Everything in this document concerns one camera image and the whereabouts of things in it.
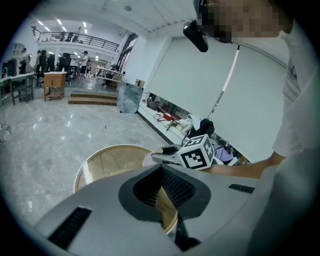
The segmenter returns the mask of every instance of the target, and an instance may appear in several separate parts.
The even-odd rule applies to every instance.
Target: wooden steps
[[[68,104],[116,106],[118,97],[107,93],[72,92]]]

